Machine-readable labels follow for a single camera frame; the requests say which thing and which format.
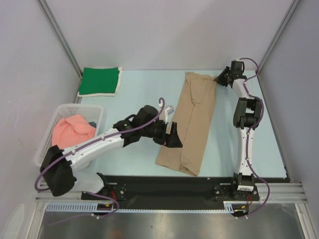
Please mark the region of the beige t shirt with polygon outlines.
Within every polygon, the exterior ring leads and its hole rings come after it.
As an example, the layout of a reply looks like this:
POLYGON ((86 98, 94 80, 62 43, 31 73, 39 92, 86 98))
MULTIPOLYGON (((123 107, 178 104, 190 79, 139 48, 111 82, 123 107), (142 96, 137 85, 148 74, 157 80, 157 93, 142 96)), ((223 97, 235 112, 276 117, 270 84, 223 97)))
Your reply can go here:
POLYGON ((172 120, 182 148, 161 147, 156 164, 190 176, 200 173, 216 102, 215 77, 186 72, 172 120))

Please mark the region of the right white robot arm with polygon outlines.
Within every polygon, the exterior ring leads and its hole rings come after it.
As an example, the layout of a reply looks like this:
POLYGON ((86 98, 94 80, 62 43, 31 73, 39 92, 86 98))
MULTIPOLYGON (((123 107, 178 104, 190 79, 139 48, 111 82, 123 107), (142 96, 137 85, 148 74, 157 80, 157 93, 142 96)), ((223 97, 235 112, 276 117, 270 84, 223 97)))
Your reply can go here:
POLYGON ((215 80, 217 84, 230 87, 236 93, 236 104, 233 126, 238 135, 238 159, 236 170, 229 187, 229 198, 235 201, 252 203, 260 199, 256 186, 256 174, 252 170, 252 146, 255 129, 259 126, 264 114, 263 101, 253 96, 247 86, 245 58, 233 60, 215 80))

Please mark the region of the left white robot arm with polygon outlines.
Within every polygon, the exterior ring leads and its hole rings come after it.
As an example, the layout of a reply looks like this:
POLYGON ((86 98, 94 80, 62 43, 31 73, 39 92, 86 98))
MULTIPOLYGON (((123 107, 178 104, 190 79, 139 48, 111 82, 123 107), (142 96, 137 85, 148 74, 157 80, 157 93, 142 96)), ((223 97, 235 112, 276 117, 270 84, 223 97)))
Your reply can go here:
POLYGON ((181 148, 177 123, 167 122, 171 111, 171 107, 157 110, 145 105, 137 114, 115 123, 105 133, 84 143, 69 149, 61 149, 58 145, 50 147, 40 167, 40 176, 48 191, 54 197, 79 191, 91 197, 107 198, 112 192, 107 177, 102 173, 85 173, 83 168, 103 154, 136 143, 142 137, 168 148, 181 148))

